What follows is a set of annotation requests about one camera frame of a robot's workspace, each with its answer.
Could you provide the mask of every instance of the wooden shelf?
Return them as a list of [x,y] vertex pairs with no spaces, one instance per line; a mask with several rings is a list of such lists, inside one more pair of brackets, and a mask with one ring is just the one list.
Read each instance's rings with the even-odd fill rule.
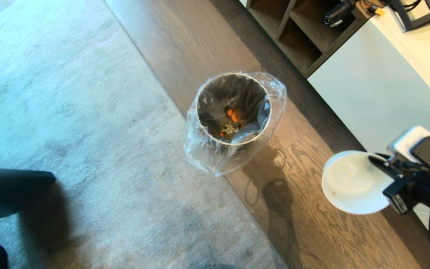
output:
[[303,74],[322,54],[291,19],[288,20],[278,45]]
[[290,0],[252,1],[250,12],[265,31],[274,38]]
[[336,27],[330,28],[323,23],[323,15],[338,2],[336,0],[307,0],[290,13],[294,22],[322,52],[327,51],[355,20],[353,14],[348,14],[343,23]]

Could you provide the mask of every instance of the clear plastic bag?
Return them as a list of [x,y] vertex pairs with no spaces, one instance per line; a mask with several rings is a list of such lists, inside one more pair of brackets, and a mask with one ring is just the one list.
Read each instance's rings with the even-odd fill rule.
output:
[[285,107],[286,87],[270,74],[209,79],[187,112],[188,161],[216,177],[242,167],[270,139]]

